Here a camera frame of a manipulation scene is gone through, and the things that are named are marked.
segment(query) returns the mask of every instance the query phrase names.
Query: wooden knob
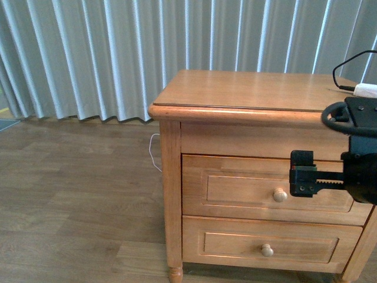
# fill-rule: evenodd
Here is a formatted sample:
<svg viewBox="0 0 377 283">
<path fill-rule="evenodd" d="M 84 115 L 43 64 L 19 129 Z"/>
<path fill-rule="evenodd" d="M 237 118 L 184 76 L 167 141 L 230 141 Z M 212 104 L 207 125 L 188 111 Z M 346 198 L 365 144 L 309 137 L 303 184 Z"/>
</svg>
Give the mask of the wooden knob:
<svg viewBox="0 0 377 283">
<path fill-rule="evenodd" d="M 288 198 L 287 193 L 283 189 L 274 190 L 272 196 L 275 202 L 284 202 Z"/>
<path fill-rule="evenodd" d="M 269 258 L 270 256 L 273 255 L 273 249 L 271 248 L 270 245 L 264 244 L 262 246 L 262 255 Z"/>
</svg>

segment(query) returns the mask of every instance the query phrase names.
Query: floor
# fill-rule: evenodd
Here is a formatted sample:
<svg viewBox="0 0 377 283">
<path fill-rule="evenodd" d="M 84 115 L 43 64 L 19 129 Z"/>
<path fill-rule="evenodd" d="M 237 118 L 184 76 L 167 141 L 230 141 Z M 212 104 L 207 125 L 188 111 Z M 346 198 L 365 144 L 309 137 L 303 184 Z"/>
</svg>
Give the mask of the floor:
<svg viewBox="0 0 377 283">
<path fill-rule="evenodd" d="M 0 132 L 1 283 L 168 283 L 157 126 L 23 121 Z M 152 143 L 160 164 L 159 140 Z M 377 249 L 359 283 L 377 281 Z M 185 264 L 184 283 L 329 274 Z"/>
</svg>

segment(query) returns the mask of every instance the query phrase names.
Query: wooden nightstand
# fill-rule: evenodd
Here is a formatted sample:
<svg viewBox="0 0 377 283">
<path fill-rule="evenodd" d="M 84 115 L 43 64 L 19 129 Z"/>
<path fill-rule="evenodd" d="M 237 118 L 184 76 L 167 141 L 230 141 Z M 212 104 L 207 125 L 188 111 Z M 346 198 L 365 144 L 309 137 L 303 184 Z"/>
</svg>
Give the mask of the wooden nightstand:
<svg viewBox="0 0 377 283">
<path fill-rule="evenodd" d="M 160 121 L 172 283 L 183 261 L 357 280 L 377 241 L 375 207 L 346 191 L 294 198 L 288 180 L 292 150 L 341 172 L 348 137 L 320 114 L 346 96 L 329 75 L 179 72 L 149 108 Z"/>
</svg>

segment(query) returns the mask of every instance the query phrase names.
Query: white power adapter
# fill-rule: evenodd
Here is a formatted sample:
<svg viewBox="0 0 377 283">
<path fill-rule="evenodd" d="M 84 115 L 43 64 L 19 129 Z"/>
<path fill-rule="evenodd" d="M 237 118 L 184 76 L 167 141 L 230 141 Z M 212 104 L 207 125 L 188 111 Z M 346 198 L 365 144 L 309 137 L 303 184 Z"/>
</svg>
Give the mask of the white power adapter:
<svg viewBox="0 0 377 283">
<path fill-rule="evenodd" d="M 358 84 L 353 91 L 354 96 L 377 98 L 377 85 L 376 84 Z"/>
</svg>

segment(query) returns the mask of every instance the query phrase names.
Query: curtain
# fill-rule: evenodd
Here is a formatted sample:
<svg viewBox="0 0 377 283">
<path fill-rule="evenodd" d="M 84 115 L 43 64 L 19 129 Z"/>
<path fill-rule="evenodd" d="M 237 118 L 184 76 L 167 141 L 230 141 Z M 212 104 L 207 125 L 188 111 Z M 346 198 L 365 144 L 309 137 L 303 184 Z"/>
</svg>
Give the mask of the curtain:
<svg viewBox="0 0 377 283">
<path fill-rule="evenodd" d="M 377 49 L 375 0 L 1 0 L 0 83 L 15 117 L 147 107 L 180 69 L 330 74 Z M 340 69 L 377 83 L 377 59 Z"/>
</svg>

